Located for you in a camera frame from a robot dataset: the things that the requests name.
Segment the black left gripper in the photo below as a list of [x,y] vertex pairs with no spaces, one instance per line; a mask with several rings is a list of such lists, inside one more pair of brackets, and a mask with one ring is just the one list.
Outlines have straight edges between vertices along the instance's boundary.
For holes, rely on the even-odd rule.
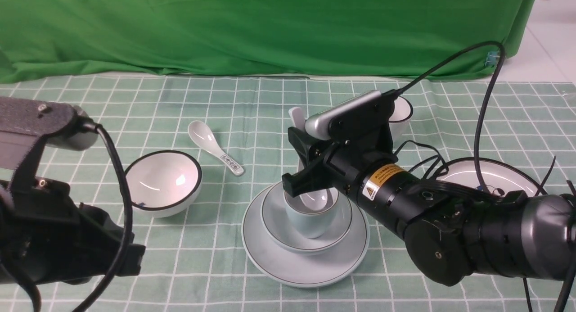
[[12,195],[4,213],[1,244],[37,285],[81,285],[107,273],[121,244],[123,228],[98,207],[70,198],[70,185],[46,179]]

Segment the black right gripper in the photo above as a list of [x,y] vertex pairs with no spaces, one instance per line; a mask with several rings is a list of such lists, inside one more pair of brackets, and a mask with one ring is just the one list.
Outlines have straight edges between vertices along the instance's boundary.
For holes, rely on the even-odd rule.
[[333,187],[379,222],[412,222],[415,177],[397,165],[388,124],[396,99],[380,96],[335,119],[327,141],[289,127],[300,160],[282,175],[284,191],[295,198]]

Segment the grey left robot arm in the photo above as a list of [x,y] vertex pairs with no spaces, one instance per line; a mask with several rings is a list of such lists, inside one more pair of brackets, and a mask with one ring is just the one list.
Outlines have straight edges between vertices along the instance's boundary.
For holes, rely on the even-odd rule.
[[1,181],[1,283],[33,285],[87,282],[109,271],[136,276],[145,246],[116,225],[106,211],[76,204],[70,185],[37,174],[46,147],[84,151],[107,132],[80,107],[1,97],[1,167],[12,171]]

